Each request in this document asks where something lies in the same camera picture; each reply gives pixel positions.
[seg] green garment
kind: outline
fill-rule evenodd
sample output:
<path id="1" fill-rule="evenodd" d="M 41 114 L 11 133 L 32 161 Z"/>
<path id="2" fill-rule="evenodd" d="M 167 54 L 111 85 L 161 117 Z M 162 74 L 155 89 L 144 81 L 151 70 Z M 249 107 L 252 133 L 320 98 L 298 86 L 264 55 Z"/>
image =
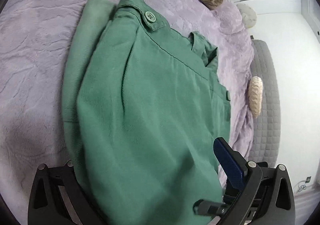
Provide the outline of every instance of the green garment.
<path id="1" fill-rule="evenodd" d="M 222 201 L 212 144 L 228 141 L 230 102 L 216 72 L 217 47 L 181 36 L 143 0 L 88 0 L 62 117 L 76 178 L 111 224 L 210 221 L 192 206 Z"/>

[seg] metal screw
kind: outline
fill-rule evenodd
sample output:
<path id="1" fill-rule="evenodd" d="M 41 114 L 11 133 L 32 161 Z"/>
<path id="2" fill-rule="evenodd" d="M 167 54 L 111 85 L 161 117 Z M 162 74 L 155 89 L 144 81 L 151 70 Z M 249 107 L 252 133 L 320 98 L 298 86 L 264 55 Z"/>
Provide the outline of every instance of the metal screw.
<path id="1" fill-rule="evenodd" d="M 40 164 L 39 166 L 38 166 L 38 169 L 39 170 L 43 170 L 45 168 L 45 164 Z"/>
<path id="2" fill-rule="evenodd" d="M 67 165 L 68 165 L 69 167 L 73 167 L 73 163 L 72 163 L 72 161 L 71 161 L 71 160 L 69 160 L 69 161 L 68 161 L 68 163 L 67 163 Z"/>
<path id="3" fill-rule="evenodd" d="M 248 162 L 248 165 L 251 167 L 251 168 L 255 168 L 257 166 L 257 164 L 253 161 L 249 161 Z"/>
<path id="4" fill-rule="evenodd" d="M 280 169 L 281 171 L 284 171 L 284 170 L 285 170 L 285 166 L 284 166 L 284 165 L 279 165 L 279 169 Z"/>

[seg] gray quilted headboard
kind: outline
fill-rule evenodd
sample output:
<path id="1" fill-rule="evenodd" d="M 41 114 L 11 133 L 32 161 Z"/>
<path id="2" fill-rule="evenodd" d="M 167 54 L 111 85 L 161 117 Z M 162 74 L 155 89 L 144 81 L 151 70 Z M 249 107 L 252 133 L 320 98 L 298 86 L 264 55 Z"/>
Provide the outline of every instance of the gray quilted headboard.
<path id="1" fill-rule="evenodd" d="M 280 143 L 280 101 L 276 72 L 267 44 L 252 40 L 254 59 L 251 63 L 252 76 L 263 81 L 263 100 L 260 116 L 254 119 L 253 144 L 249 161 L 268 162 L 274 167 Z"/>

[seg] beige knitted cushion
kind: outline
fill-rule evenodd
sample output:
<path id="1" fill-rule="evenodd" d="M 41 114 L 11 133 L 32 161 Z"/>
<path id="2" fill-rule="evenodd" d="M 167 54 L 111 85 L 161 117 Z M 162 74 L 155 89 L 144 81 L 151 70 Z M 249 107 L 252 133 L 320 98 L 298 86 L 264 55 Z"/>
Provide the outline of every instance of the beige knitted cushion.
<path id="1" fill-rule="evenodd" d="M 260 77 L 254 76 L 248 88 L 249 107 L 254 118 L 261 113 L 263 83 Z"/>

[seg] green button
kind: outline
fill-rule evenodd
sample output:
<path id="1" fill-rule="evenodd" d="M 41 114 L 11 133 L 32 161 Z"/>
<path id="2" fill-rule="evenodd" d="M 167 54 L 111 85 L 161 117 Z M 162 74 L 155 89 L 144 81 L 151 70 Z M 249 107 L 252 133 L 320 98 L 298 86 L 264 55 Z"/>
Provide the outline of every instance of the green button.
<path id="1" fill-rule="evenodd" d="M 156 17 L 153 15 L 152 12 L 146 12 L 144 15 L 147 18 L 147 21 L 149 21 L 151 23 L 156 22 Z"/>
<path id="2" fill-rule="evenodd" d="M 231 97 L 229 91 L 227 91 L 227 100 L 231 102 Z"/>

